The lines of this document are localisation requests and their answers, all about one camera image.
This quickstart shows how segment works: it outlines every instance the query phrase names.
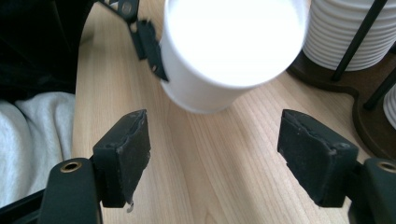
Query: wood grain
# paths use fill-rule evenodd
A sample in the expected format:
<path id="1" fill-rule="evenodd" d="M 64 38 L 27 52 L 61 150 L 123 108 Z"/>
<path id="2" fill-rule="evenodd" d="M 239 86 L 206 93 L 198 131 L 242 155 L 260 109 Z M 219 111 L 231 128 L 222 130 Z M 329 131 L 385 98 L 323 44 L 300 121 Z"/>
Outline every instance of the wood grain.
<path id="1" fill-rule="evenodd" d="M 142 1 L 161 36 L 163 1 Z M 364 148 L 352 123 L 353 99 L 306 86 L 284 73 L 226 110 L 196 115 L 174 105 L 139 62 L 126 24 L 95 5 L 79 49 L 73 156 L 124 114 L 146 108 L 148 168 L 134 211 L 104 209 L 105 223 L 347 223 L 347 209 L 312 203 L 276 152 L 281 111 L 299 110 Z M 368 155 L 361 151 L 359 160 Z"/>

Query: gray cloth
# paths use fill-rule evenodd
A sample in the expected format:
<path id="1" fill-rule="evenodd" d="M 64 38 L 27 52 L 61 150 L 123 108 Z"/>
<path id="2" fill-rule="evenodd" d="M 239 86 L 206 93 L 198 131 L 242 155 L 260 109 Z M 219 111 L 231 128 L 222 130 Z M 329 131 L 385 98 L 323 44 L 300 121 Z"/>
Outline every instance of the gray cloth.
<path id="1" fill-rule="evenodd" d="M 50 169 L 71 158 L 74 107 L 63 92 L 0 100 L 0 207 L 46 187 Z"/>

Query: wooden table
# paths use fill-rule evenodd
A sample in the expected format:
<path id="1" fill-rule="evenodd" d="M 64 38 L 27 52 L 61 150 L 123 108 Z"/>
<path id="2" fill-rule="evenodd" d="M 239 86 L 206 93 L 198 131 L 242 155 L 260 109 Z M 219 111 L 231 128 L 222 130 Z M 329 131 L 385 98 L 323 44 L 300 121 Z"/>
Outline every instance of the wooden table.
<path id="1" fill-rule="evenodd" d="M 140 3 L 161 37 L 163 0 Z M 169 100 L 147 62 L 137 60 L 126 24 L 95 5 L 81 40 L 73 156 L 123 115 L 146 108 L 151 159 L 134 211 L 103 209 L 105 223 L 348 223 L 347 210 L 319 208 L 276 152 L 282 109 L 304 112 L 364 148 L 353 99 L 306 86 L 287 73 L 219 113 L 196 115 Z M 363 150 L 359 161 L 368 158 Z"/>

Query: black fabric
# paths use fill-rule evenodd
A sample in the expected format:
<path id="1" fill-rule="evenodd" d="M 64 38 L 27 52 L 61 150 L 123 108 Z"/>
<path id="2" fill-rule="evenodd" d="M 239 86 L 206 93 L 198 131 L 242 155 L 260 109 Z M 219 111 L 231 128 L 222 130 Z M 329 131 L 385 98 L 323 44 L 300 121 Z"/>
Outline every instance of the black fabric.
<path id="1" fill-rule="evenodd" d="M 0 98 L 74 93 L 78 45 L 94 0 L 0 0 Z"/>

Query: white cup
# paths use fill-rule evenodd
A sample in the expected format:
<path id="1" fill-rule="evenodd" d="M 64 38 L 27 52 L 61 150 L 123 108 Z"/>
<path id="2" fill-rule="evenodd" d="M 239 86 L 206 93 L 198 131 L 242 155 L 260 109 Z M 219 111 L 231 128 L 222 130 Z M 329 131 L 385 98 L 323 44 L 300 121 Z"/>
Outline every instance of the white cup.
<path id="1" fill-rule="evenodd" d="M 305 0 L 166 0 L 163 89 L 190 112 L 228 107 L 294 61 L 307 11 Z"/>

